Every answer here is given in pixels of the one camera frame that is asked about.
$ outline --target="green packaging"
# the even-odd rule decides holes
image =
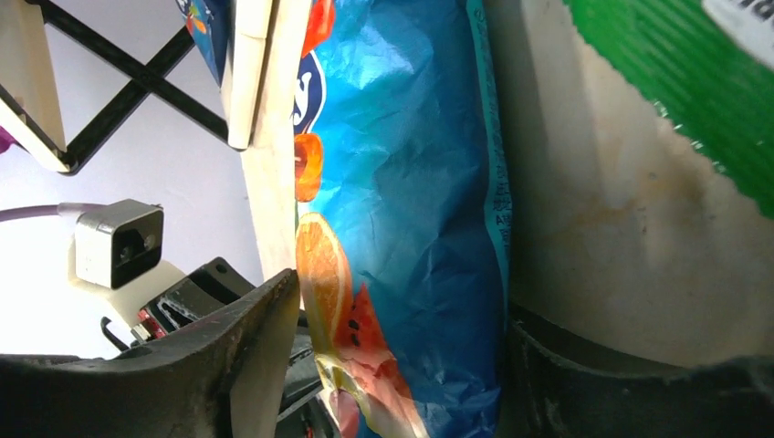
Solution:
[[[774,218],[774,0],[564,0],[587,43]]]

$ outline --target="metal bracket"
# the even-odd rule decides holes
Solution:
[[[194,47],[194,41],[184,26],[147,65],[143,65],[52,1],[26,1],[31,5],[40,6],[46,23],[59,29],[94,55],[101,57],[131,78],[130,82],[68,144],[66,151],[60,151],[42,130],[33,130],[37,137],[69,167],[70,172],[62,174],[67,176],[77,174],[151,93],[221,141],[226,141],[228,127],[225,120],[165,78]],[[12,108],[19,115],[26,116],[28,126],[36,126],[29,114],[26,114],[20,107],[16,107]]]

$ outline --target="white wall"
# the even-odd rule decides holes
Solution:
[[[145,63],[183,25],[173,0],[57,0]],[[127,79],[49,26],[51,57],[67,140]],[[217,87],[193,50],[168,79],[217,114]],[[190,272],[223,256],[261,282],[241,163],[236,152],[150,96],[75,177],[41,169],[19,149],[0,155],[0,209],[124,198],[164,207],[164,258]],[[0,224],[0,352],[111,357],[101,314],[63,290],[59,267],[73,224],[41,218]]]

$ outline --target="light-colored wood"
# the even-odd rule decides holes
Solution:
[[[272,0],[234,1],[234,55],[228,109],[228,144],[244,150],[250,143],[264,67]]]
[[[220,101],[223,103],[223,115],[226,123],[228,123],[231,116],[231,78],[233,76],[231,71],[232,66],[234,65],[234,53],[232,51],[233,45],[234,43],[229,41],[225,52],[226,55],[225,63],[223,65],[223,80],[221,80],[220,83]]]
[[[65,133],[40,7],[24,0],[0,0],[0,11],[0,84],[64,151]],[[68,171],[26,126],[26,121],[3,102],[0,102],[0,126],[46,168]]]
[[[275,0],[255,135],[242,152],[247,194],[264,279],[296,266],[293,110],[310,0]]]

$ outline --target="crumpled plastic packaging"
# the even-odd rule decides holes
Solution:
[[[490,436],[511,198],[481,1],[318,0],[310,41],[297,267],[345,438]]]

